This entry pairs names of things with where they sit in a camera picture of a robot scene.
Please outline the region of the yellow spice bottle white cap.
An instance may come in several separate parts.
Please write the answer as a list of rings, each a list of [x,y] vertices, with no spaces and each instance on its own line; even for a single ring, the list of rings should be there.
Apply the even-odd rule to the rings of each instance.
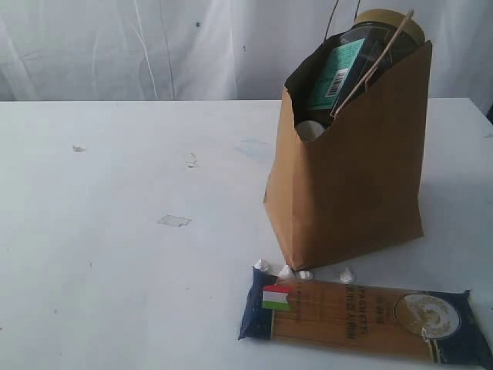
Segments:
[[[295,126],[297,135],[303,142],[311,142],[326,130],[324,125],[314,120],[304,120]]]

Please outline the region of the large brown paper bag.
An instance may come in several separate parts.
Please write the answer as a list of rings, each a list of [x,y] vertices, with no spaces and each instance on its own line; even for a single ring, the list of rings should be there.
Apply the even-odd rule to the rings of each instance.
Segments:
[[[308,111],[320,46],[287,78],[276,152],[263,203],[286,263],[295,270],[345,261],[423,235],[418,193],[424,155],[432,44],[424,44],[369,83],[370,69],[335,113]],[[303,142],[295,126],[324,125]]]

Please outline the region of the nut jar with gold lid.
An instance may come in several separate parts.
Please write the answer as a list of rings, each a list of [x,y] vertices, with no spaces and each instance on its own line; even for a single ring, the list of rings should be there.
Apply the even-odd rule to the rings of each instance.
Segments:
[[[405,15],[390,9],[371,9],[360,13],[353,26],[338,36],[336,45],[322,58],[322,66],[307,100],[308,111],[335,113],[344,100],[364,91],[354,87],[373,69],[373,83],[397,62],[424,44],[424,31],[408,20],[398,37],[394,33]]]

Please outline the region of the spaghetti packet dark blue ends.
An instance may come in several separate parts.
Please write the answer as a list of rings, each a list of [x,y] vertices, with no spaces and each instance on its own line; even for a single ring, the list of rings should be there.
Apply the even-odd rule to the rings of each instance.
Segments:
[[[469,297],[283,279],[254,268],[238,338],[490,369],[492,351]]]

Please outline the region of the small white paper scrap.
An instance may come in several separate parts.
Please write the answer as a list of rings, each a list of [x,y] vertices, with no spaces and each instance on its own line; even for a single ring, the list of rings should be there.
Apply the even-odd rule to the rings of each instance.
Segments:
[[[186,156],[186,166],[190,169],[198,168],[200,166],[198,159],[194,153],[189,153]]]

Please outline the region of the clear tape piece on table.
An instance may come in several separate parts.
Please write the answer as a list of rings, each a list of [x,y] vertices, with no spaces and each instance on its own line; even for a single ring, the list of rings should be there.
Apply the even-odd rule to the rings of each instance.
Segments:
[[[187,226],[192,219],[186,218],[186,217],[177,217],[174,215],[165,215],[161,217],[158,221],[157,224],[165,225],[168,227],[185,227]]]

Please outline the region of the white backdrop curtain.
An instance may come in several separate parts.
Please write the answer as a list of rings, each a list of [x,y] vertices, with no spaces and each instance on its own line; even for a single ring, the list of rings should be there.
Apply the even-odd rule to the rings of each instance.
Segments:
[[[278,99],[355,12],[414,11],[430,94],[492,102],[490,1],[3,1],[1,98]]]

